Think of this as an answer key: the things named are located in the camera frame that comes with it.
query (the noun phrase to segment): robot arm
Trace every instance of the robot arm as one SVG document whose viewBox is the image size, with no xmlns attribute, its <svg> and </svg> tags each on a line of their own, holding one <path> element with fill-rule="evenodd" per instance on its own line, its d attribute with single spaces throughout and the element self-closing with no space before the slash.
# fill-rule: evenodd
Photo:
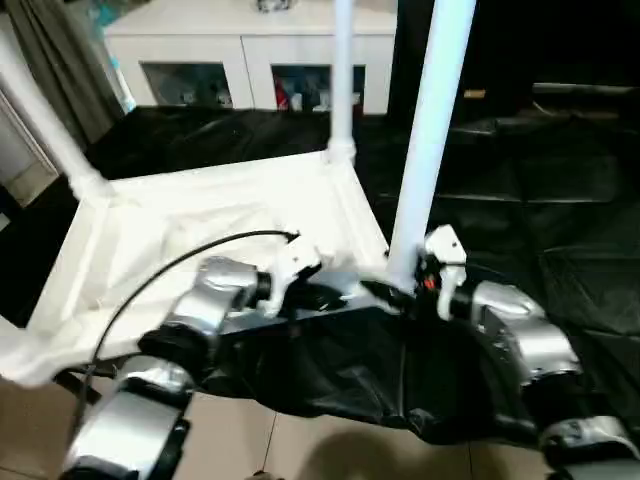
<svg viewBox="0 0 640 480">
<path fill-rule="evenodd" d="M 427 238 L 418 274 L 424 293 L 436 295 L 443 320 L 465 323 L 513 366 L 554 478 L 640 478 L 638 449 L 606 398 L 586 387 L 564 332 L 515 286 L 467 280 L 461 248 L 450 226 Z"/>
<path fill-rule="evenodd" d="M 272 312 L 280 311 L 288 286 L 319 267 L 320 256 L 302 238 L 267 272 L 225 257 L 205 260 L 193 287 L 140 339 L 141 353 L 125 363 L 114 393 L 94 407 L 62 478 L 172 478 L 190 428 L 184 413 L 225 322 L 251 329 L 282 321 Z"/>
<path fill-rule="evenodd" d="M 623 423 L 602 396 L 587 390 L 578 357 L 544 310 L 514 286 L 467 279 L 466 254 L 449 226 L 427 237 L 424 254 L 410 300 L 435 298 L 442 320 L 463 322 L 487 337 L 514 366 L 518 393 L 555 478 L 640 478 L 640 455 Z M 285 297 L 303 298 L 300 286 L 320 269 L 319 255 L 303 238 L 291 242 L 268 272 L 223 257 L 206 260 L 193 288 L 140 340 L 141 355 L 126 363 L 115 393 L 82 426 L 63 478 L 170 479 L 189 430 L 184 412 L 220 336 L 290 321 L 279 316 Z M 325 287 L 334 292 L 333 301 L 315 309 L 297 305 L 297 319 L 371 307 L 399 313 L 375 282 L 361 281 L 357 272 L 333 276 L 339 277 L 333 284 L 342 286 Z M 407 296 L 399 295 L 406 304 Z"/>
</svg>

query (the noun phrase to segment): white wall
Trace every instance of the white wall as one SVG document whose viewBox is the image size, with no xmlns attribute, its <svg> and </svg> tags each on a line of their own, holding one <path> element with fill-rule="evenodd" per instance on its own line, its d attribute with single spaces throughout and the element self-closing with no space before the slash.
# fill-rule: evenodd
<svg viewBox="0 0 640 480">
<path fill-rule="evenodd" d="M 8 37 L 19 58 L 24 61 L 9 15 L 0 14 L 0 33 Z M 29 167 L 36 159 L 13 124 L 0 110 L 0 183 L 6 183 Z"/>
</svg>

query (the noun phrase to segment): black cable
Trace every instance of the black cable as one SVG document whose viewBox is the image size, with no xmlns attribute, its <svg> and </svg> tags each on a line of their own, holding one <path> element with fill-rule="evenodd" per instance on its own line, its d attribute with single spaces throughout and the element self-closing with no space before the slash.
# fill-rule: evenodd
<svg viewBox="0 0 640 480">
<path fill-rule="evenodd" d="M 60 385 L 62 388 L 71 392 L 75 397 L 80 395 L 83 389 L 83 382 L 81 379 L 76 377 L 71 371 L 63 370 L 58 373 L 55 377 L 53 377 L 53 381 Z M 102 395 L 93 388 L 87 389 L 87 394 L 85 396 L 86 401 L 89 405 L 95 405 L 98 403 Z"/>
<path fill-rule="evenodd" d="M 155 280 L 158 279 L 158 277 L 163 275 L 165 272 L 172 269 L 176 265 L 184 262 L 185 260 L 188 260 L 189 258 L 194 257 L 195 255 L 198 255 L 199 253 L 202 253 L 206 250 L 209 250 L 210 248 L 217 247 L 224 243 L 233 242 L 235 240 L 241 240 L 243 238 L 257 237 L 257 236 L 263 236 L 263 235 L 280 235 L 285 237 L 289 242 L 291 242 L 298 236 L 298 234 L 285 232 L 282 230 L 255 230 L 252 232 L 237 233 L 235 235 L 229 235 L 227 237 L 214 240 L 209 243 L 205 243 L 204 245 L 194 248 L 193 250 L 190 250 L 187 253 L 167 263 L 164 267 L 160 268 L 157 272 L 151 275 L 145 282 L 143 282 L 131 295 L 129 295 L 129 297 L 127 297 L 127 299 L 122 303 L 122 305 L 120 305 L 120 307 L 118 307 L 118 309 L 115 311 L 115 313 L 111 317 L 111 320 L 109 320 L 109 323 L 107 324 L 104 331 L 102 332 L 102 335 L 100 336 L 100 340 L 98 340 L 98 343 L 96 344 L 96 348 L 93 351 L 93 355 L 91 356 L 91 362 L 87 367 L 86 374 L 84 376 L 84 382 L 82 384 L 82 390 L 80 391 L 80 395 L 78 396 L 78 400 L 76 402 L 76 408 L 73 413 L 71 429 L 69 432 L 69 443 L 71 443 L 71 441 L 73 441 L 73 439 L 75 438 L 76 433 L 80 428 L 80 424 L 82 423 L 84 412 L 87 406 L 87 394 L 91 390 L 91 382 L 93 380 L 93 374 L 96 370 L 96 367 L 99 361 L 100 350 L 102 349 L 104 342 L 107 338 L 107 335 L 109 335 L 109 332 L 111 331 L 111 328 L 113 327 L 113 325 L 116 323 L 118 318 L 122 316 L 122 314 L 129 307 L 129 305 L 131 305 L 131 303 L 138 297 L 138 295 L 140 295 L 149 285 L 151 285 Z"/>
</svg>

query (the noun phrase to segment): floor tile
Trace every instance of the floor tile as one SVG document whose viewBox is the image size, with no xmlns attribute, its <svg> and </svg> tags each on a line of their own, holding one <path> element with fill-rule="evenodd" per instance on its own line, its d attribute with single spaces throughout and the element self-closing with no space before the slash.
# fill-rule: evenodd
<svg viewBox="0 0 640 480">
<path fill-rule="evenodd" d="M 540 480 L 551 469 L 539 452 L 506 445 L 471 445 L 473 480 Z"/>
<path fill-rule="evenodd" d="M 0 480 L 44 480 L 44 477 L 30 477 L 19 472 L 4 470 L 0 467 Z"/>
<path fill-rule="evenodd" d="M 252 400 L 198 394 L 175 480 L 250 477 L 264 464 L 275 413 Z"/>
<path fill-rule="evenodd" d="M 73 405 L 74 397 L 57 385 L 25 390 L 0 381 L 0 467 L 55 476 L 64 459 Z"/>
<path fill-rule="evenodd" d="M 281 414 L 265 470 L 285 480 L 471 478 L 467 445 L 435 447 L 407 431 Z"/>
</svg>

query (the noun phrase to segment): gray curtain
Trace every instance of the gray curtain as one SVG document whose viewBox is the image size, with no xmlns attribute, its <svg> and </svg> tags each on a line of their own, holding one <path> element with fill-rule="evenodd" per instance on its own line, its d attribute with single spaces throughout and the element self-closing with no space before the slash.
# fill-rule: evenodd
<svg viewBox="0 0 640 480">
<path fill-rule="evenodd" d="M 6 0 L 31 73 L 82 149 L 124 113 L 88 40 L 60 0 Z"/>
</svg>

